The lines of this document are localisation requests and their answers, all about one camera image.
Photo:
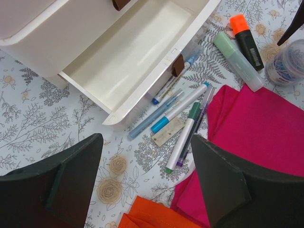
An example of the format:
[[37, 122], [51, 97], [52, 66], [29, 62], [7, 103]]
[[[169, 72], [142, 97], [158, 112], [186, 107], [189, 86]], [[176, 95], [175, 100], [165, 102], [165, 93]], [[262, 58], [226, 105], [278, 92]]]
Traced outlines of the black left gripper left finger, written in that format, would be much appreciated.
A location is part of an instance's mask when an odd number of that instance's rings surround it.
[[2, 228], [83, 228], [95, 185], [103, 136], [0, 178]]

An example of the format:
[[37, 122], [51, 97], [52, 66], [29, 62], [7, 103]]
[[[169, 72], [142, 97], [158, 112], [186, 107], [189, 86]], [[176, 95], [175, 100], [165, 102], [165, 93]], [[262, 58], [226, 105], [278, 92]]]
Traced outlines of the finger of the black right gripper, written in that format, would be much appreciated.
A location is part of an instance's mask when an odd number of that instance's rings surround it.
[[283, 43], [285, 43], [303, 24], [304, 24], [304, 3], [301, 2], [292, 23], [290, 24], [286, 32], [283, 34], [283, 36], [280, 38], [280, 40], [277, 42], [277, 45], [281, 46]]

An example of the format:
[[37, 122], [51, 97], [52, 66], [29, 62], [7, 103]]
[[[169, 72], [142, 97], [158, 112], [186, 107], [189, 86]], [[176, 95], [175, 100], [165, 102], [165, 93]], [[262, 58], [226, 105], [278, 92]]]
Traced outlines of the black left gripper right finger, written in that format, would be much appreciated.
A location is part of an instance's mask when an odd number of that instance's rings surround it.
[[264, 168], [195, 135], [191, 147], [212, 228], [301, 228], [302, 177]]

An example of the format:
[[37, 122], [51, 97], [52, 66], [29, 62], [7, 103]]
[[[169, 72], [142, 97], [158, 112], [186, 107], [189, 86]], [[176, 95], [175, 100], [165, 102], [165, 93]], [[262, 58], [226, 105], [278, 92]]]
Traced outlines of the clear jar of paper clips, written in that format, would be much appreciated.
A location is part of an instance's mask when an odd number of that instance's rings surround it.
[[269, 60], [265, 67], [265, 75], [278, 86], [291, 86], [303, 81], [304, 40], [292, 42]]

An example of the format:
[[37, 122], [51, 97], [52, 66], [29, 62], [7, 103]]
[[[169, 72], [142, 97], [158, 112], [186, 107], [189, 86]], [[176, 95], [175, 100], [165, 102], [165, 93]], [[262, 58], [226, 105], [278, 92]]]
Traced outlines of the white bottom drawer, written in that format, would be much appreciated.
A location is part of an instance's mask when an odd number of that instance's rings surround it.
[[125, 130], [183, 68], [218, 0], [139, 0], [60, 75]]

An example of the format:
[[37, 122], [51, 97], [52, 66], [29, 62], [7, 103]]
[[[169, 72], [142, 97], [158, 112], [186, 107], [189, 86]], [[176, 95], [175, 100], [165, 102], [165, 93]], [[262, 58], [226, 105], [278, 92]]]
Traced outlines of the orange black highlighter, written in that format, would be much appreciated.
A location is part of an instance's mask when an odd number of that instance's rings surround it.
[[262, 70], [264, 64], [244, 15], [233, 16], [230, 25], [242, 54], [256, 71]]

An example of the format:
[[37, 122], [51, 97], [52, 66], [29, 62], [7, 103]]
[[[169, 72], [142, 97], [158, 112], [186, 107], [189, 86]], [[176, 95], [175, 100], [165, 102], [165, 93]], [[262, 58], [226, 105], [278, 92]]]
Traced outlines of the purple gel pen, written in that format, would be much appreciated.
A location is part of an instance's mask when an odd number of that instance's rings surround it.
[[182, 152], [180, 154], [180, 157], [177, 161], [177, 166], [179, 166], [179, 167], [182, 167], [183, 164], [184, 164], [184, 161], [185, 161], [185, 159], [187, 157], [187, 154], [189, 152], [189, 145], [190, 145], [191, 138], [194, 135], [194, 133], [198, 132], [198, 129], [201, 125], [203, 117], [204, 117], [205, 113], [207, 112], [208, 105], [210, 104], [210, 102], [213, 98], [214, 91], [215, 91], [215, 88], [212, 85], [210, 85], [205, 92], [205, 95], [204, 95], [204, 97], [202, 99], [202, 102], [200, 104], [199, 113], [198, 113], [198, 115], [195, 119], [194, 125], [193, 125], [193, 127], [190, 131], [190, 134], [189, 134], [189, 136], [186, 140], [186, 143], [185, 143], [185, 145], [182, 149]]

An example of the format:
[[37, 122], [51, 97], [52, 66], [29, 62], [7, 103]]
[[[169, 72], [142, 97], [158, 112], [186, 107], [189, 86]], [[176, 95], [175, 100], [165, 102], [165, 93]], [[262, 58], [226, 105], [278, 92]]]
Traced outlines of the magenta cloth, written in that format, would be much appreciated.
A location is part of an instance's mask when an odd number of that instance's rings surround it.
[[208, 139], [275, 171], [304, 174], [304, 113], [272, 91], [224, 85], [207, 110]]

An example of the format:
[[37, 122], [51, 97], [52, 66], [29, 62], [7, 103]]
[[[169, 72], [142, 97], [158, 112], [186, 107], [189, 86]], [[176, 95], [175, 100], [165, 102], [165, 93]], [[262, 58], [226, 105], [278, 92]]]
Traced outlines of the mint green highlighter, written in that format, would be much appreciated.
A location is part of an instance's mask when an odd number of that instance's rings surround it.
[[253, 92], [258, 91], [264, 86], [263, 78], [224, 32], [219, 32], [213, 38], [213, 43], [230, 64], [233, 72], [240, 76]]

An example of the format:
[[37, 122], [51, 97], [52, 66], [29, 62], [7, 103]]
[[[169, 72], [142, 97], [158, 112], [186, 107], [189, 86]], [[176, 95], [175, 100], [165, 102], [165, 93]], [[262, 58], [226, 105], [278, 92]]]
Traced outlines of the orange cloth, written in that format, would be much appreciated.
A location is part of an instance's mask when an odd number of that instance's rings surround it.
[[198, 228], [199, 225], [162, 204], [138, 196], [130, 211], [123, 214], [118, 227]]

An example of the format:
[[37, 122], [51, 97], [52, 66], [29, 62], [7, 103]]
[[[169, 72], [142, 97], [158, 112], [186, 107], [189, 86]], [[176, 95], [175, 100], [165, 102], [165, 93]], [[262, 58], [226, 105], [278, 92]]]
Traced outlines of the dirty white flat eraser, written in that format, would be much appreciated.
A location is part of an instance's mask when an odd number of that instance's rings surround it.
[[183, 127], [184, 123], [182, 120], [179, 117], [174, 117], [167, 125], [152, 136], [152, 141], [161, 147]]

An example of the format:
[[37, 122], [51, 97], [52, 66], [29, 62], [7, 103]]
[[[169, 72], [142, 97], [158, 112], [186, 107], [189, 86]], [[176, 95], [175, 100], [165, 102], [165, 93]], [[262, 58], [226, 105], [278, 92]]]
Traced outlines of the white marker green cap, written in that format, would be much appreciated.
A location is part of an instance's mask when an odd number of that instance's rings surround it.
[[167, 162], [167, 165], [166, 165], [166, 169], [165, 169], [165, 172], [167, 174], [171, 174], [174, 169], [175, 169], [175, 166], [178, 162], [178, 159], [180, 157], [180, 154], [182, 152], [182, 149], [183, 147], [185, 146], [186, 144], [186, 140], [188, 138], [188, 136], [190, 135], [190, 131], [195, 123], [195, 120], [198, 116], [198, 113], [200, 111], [200, 103], [199, 102], [195, 102], [192, 106], [192, 109], [188, 115], [188, 118], [187, 118], [187, 121], [185, 123], [185, 126], [178, 138], [178, 141], [171, 153], [171, 156]]

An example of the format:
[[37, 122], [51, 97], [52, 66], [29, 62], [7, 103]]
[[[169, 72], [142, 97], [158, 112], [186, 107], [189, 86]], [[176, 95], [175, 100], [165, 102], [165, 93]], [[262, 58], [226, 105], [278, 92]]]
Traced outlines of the light blue gel pen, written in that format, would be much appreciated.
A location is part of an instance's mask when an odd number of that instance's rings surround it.
[[127, 136], [128, 140], [134, 140], [140, 133], [148, 128], [157, 118], [169, 110], [175, 102], [184, 95], [184, 91], [179, 89], [169, 99], [167, 99], [158, 109], [148, 116], [142, 123], [135, 127]]

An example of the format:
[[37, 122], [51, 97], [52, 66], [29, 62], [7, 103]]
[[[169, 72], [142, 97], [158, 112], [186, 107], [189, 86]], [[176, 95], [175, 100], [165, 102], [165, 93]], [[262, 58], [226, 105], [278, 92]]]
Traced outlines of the white marker cyan cap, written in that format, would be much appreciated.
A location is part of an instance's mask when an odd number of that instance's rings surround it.
[[185, 110], [190, 104], [194, 103], [202, 94], [204, 94], [209, 87], [209, 83], [205, 82], [195, 89], [192, 93], [187, 95], [175, 108], [170, 110], [162, 119], [151, 127], [153, 133], [157, 133], [166, 124], [168, 124], [174, 117], [179, 115]]

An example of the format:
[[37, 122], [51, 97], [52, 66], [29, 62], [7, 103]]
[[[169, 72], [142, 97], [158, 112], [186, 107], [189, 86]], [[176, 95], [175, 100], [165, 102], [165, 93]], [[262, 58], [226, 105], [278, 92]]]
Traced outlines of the blue long nib marker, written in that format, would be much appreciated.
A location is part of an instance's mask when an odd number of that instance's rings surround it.
[[180, 78], [186, 73], [186, 71], [193, 65], [193, 63], [197, 60], [197, 58], [201, 55], [204, 47], [201, 45], [197, 45], [194, 49], [190, 57], [184, 62], [184, 68], [181, 73], [175, 77], [172, 76], [170, 80], [161, 88], [161, 90], [157, 93], [157, 95], [152, 99], [152, 104], [159, 104], [164, 97], [171, 91], [171, 89], [175, 86], [175, 84], [180, 80]]

